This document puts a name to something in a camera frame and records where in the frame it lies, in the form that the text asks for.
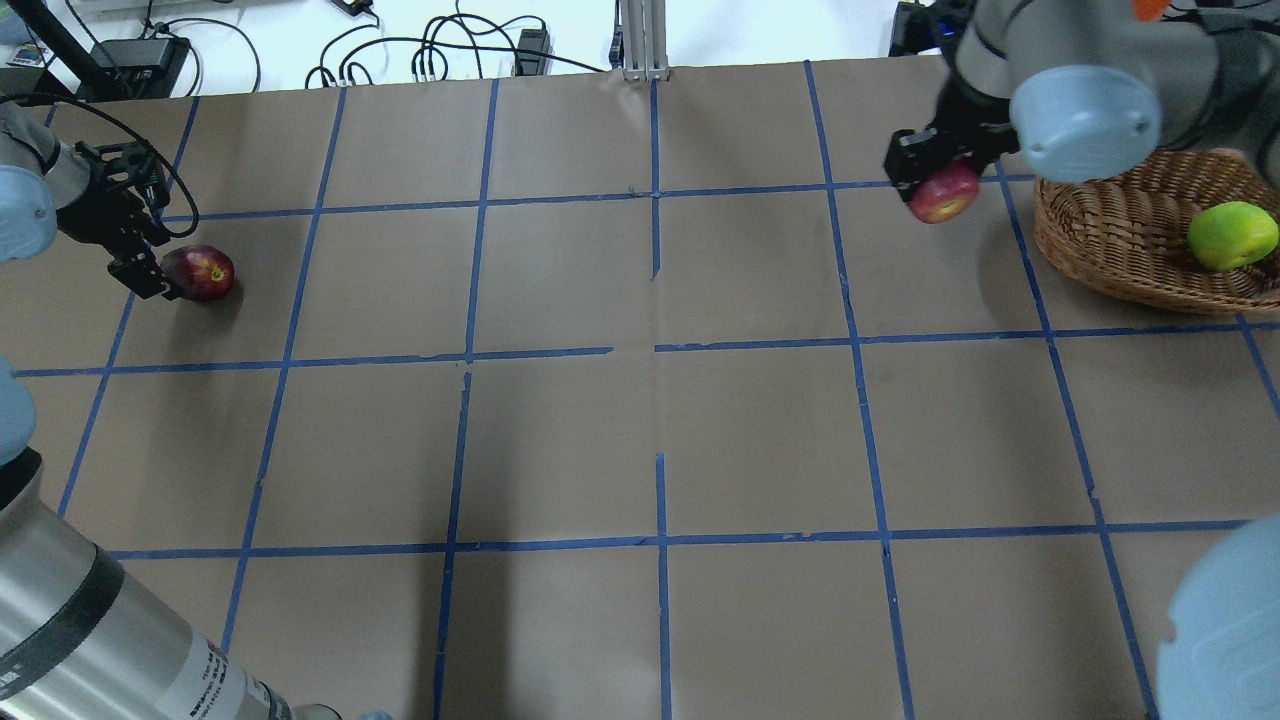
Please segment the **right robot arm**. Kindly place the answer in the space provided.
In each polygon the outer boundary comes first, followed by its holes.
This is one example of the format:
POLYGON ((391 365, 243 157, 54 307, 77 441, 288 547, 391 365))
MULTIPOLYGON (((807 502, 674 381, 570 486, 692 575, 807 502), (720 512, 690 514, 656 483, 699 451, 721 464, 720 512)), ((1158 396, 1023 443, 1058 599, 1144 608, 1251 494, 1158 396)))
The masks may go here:
POLYGON ((1102 181, 1158 150, 1226 149, 1277 184, 1277 19, 1165 1, 904 4, 908 41, 948 69, 933 119, 897 129, 883 168, 920 222, 942 176, 1020 152, 1043 181, 1102 181))

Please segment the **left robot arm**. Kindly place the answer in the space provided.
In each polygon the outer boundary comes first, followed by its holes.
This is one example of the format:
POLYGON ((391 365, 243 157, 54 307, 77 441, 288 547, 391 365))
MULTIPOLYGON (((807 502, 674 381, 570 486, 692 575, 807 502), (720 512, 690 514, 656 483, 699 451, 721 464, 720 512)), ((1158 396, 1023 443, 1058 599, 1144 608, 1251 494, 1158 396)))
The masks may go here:
MULTIPOLYGON (((163 213, 182 187, 170 159, 125 123, 124 143, 68 143, 3 99, 3 260, 58 236, 97 246, 137 299, 187 299, 155 249, 183 236, 163 213)), ((5 719, 335 719, 255 676, 42 495, 37 409, 3 364, 3 716, 5 719)))

